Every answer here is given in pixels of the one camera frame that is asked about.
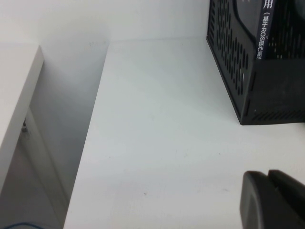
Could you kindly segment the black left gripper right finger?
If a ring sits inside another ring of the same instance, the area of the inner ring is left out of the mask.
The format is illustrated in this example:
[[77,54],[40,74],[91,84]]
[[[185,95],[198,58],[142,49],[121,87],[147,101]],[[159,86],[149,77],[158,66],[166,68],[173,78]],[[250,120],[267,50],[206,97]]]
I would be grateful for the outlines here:
[[280,170],[269,170],[268,178],[290,205],[305,204],[305,186]]

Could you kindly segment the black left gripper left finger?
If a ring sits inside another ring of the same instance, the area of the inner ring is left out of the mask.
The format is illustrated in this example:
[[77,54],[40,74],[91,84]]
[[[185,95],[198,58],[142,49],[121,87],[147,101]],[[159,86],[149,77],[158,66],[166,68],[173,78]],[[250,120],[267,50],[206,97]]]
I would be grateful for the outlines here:
[[305,205],[290,205],[265,175],[247,171],[243,176],[240,215],[244,229],[303,229]]

